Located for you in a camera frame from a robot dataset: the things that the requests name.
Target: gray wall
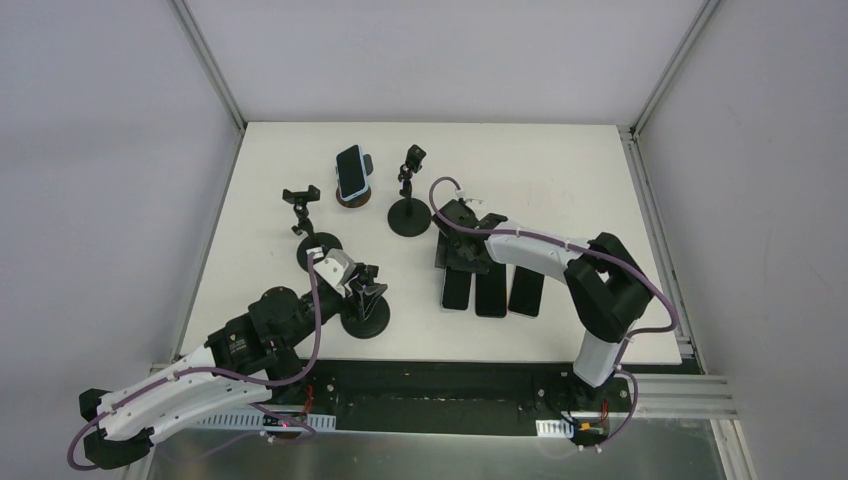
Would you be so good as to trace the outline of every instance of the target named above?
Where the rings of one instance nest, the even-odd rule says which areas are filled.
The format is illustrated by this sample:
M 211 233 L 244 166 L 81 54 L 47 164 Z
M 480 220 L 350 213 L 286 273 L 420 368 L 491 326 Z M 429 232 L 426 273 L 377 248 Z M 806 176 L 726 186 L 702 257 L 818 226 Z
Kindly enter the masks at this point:
M 845 478 L 848 3 L 729 0 L 644 135 L 761 478 Z
M 0 44 L 0 476 L 112 478 L 76 397 L 167 356 L 236 133 L 165 0 L 6 1 Z
M 702 0 L 191 0 L 251 121 L 624 124 Z

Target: smartphone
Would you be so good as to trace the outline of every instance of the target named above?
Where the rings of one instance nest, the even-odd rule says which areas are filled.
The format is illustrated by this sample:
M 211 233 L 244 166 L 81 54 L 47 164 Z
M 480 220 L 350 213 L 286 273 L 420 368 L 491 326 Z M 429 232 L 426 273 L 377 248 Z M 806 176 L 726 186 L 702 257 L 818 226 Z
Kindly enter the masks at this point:
M 474 310 L 478 317 L 506 316 L 506 265 L 493 263 L 489 273 L 478 273 L 475 288 Z
M 368 172 L 359 145 L 336 155 L 336 178 L 342 201 L 349 202 L 368 191 Z
M 468 310 L 471 297 L 471 272 L 460 272 L 445 268 L 445 283 L 442 285 L 442 308 Z
M 512 290 L 509 293 L 509 311 L 528 317 L 539 316 L 545 276 L 524 267 L 515 267 Z

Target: phone holder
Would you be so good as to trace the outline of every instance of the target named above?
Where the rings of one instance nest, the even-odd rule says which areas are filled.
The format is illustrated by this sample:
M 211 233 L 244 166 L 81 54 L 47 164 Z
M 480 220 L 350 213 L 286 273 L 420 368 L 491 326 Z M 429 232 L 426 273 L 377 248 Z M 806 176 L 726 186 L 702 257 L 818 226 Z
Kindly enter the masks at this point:
M 430 207 L 426 203 L 412 198 L 412 176 L 421 170 L 421 161 L 427 152 L 418 145 L 409 147 L 406 161 L 400 167 L 398 181 L 401 182 L 400 195 L 403 197 L 389 209 L 389 227 L 402 237 L 417 237 L 430 228 Z
M 297 264 L 300 265 L 300 268 L 304 271 L 307 270 L 307 250 L 321 247 L 326 254 L 333 248 L 342 249 L 342 242 L 335 235 L 327 232 L 316 233 L 312 226 L 312 220 L 309 219 L 309 209 L 306 208 L 306 205 L 321 200 L 321 190 L 318 190 L 318 187 L 310 185 L 305 192 L 283 190 L 283 200 L 294 206 L 294 214 L 297 216 L 297 225 L 292 227 L 292 231 L 298 236 L 306 233 L 306 238 L 297 246 Z
M 351 170 L 340 168 L 341 162 L 350 161 L 351 158 L 357 158 L 357 168 Z M 359 145 L 354 145 L 336 156 L 336 201 L 339 205 L 345 208 L 357 208 L 368 203 L 371 200 L 371 185 L 368 183 L 368 176 L 374 171 L 374 162 L 371 160 L 371 155 L 363 154 L 362 148 Z M 342 183 L 346 180 L 343 178 L 348 175 L 361 175 L 363 188 L 347 196 L 342 195 Z

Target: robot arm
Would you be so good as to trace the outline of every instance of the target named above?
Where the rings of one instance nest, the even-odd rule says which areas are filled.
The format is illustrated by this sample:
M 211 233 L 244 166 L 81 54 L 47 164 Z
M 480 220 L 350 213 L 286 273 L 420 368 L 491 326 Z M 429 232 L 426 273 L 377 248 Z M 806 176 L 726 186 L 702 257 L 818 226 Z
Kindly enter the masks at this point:
M 341 250 L 313 253 L 321 323 L 336 314 L 354 326 L 367 319 L 387 288 L 374 283 L 376 267 Z M 315 328 L 313 296 L 276 287 L 168 368 L 123 390 L 82 393 L 81 415 L 100 418 L 83 441 L 86 458 L 100 468 L 122 467 L 203 418 L 284 393 L 293 377 L 305 375 L 294 347 Z
M 433 219 L 448 237 L 450 248 L 478 273 L 491 262 L 512 264 L 568 286 L 580 321 L 586 328 L 574 362 L 574 374 L 590 388 L 606 382 L 613 373 L 628 329 L 645 312 L 653 294 L 621 267 L 569 250 L 565 245 L 611 255 L 641 271 L 621 241 L 609 233 L 601 233 L 593 240 L 544 234 L 545 241 L 522 236 L 517 223 L 496 214 L 478 220 L 474 211 L 461 200 L 451 200 L 439 212 L 454 225 L 496 232 L 484 235 L 462 232 L 438 215 Z M 602 278 L 601 273 L 607 273 L 608 278 Z

